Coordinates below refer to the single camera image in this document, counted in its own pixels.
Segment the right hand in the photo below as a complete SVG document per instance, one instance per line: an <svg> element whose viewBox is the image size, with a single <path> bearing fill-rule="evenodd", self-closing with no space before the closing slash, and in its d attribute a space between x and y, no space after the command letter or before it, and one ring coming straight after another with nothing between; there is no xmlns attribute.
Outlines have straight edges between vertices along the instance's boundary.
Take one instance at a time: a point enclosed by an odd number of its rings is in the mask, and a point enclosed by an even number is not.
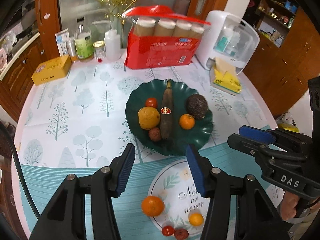
<svg viewBox="0 0 320 240"><path fill-rule="evenodd" d="M280 204L280 215L284 221L295 217L296 206L298 204L299 197L291 192L286 191L283 195L283 200Z"/></svg>

